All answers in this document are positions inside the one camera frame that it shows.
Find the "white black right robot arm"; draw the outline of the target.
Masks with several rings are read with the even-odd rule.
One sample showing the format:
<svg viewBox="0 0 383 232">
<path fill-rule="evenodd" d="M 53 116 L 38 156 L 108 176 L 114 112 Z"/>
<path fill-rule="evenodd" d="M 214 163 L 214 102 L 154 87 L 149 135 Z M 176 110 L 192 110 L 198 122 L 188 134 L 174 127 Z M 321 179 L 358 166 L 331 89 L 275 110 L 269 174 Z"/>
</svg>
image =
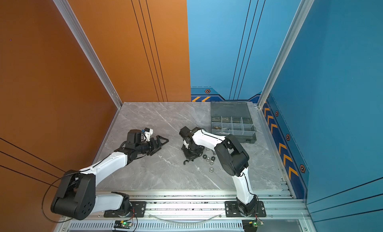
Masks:
<svg viewBox="0 0 383 232">
<path fill-rule="evenodd" d="M 238 139 L 229 134 L 219 136 L 196 127 L 183 127 L 179 135 L 183 139 L 182 151 L 185 162 L 193 161 L 203 154 L 204 149 L 215 152 L 223 170 L 232 177 L 236 188 L 236 200 L 240 213 L 249 217 L 255 213 L 259 199 L 253 193 L 248 175 L 249 155 Z"/>
</svg>

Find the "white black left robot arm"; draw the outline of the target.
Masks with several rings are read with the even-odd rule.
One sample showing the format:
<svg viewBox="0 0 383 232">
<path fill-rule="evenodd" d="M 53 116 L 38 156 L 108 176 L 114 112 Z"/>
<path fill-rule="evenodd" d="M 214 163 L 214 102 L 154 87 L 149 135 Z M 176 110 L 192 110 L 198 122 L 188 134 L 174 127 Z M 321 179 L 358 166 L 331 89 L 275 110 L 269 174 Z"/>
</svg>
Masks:
<svg viewBox="0 0 383 232">
<path fill-rule="evenodd" d="M 169 142 L 167 138 L 159 135 L 153 137 L 152 134 L 149 128 L 132 129 L 119 148 L 104 159 L 89 167 L 65 172 L 52 200 L 51 212 L 76 220 L 84 220 L 96 212 L 108 212 L 118 217 L 130 216 L 133 206 L 129 195 L 120 192 L 97 195 L 96 187 L 114 172 L 136 159 L 154 155 Z"/>
</svg>

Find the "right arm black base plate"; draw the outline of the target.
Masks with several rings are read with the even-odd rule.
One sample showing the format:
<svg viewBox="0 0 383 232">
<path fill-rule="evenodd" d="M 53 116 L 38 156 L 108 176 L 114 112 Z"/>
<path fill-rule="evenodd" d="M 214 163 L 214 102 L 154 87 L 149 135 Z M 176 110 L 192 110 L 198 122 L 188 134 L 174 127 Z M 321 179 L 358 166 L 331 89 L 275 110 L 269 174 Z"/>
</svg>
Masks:
<svg viewBox="0 0 383 232">
<path fill-rule="evenodd" d="M 234 217 L 258 217 L 265 218 L 267 216 L 264 203 L 255 201 L 245 205 L 239 201 L 225 201 L 225 215 L 228 218 Z"/>
</svg>

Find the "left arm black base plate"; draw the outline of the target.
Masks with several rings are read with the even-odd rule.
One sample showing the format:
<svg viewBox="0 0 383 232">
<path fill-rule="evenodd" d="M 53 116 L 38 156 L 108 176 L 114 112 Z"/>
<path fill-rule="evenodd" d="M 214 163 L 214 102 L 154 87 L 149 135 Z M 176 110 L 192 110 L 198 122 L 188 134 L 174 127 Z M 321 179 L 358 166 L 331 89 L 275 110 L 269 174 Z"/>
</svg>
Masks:
<svg viewBox="0 0 383 232">
<path fill-rule="evenodd" d="M 143 218 L 146 211 L 147 202 L 132 201 L 128 205 L 122 205 L 118 210 L 107 210 L 104 212 L 105 218 Z"/>
</svg>

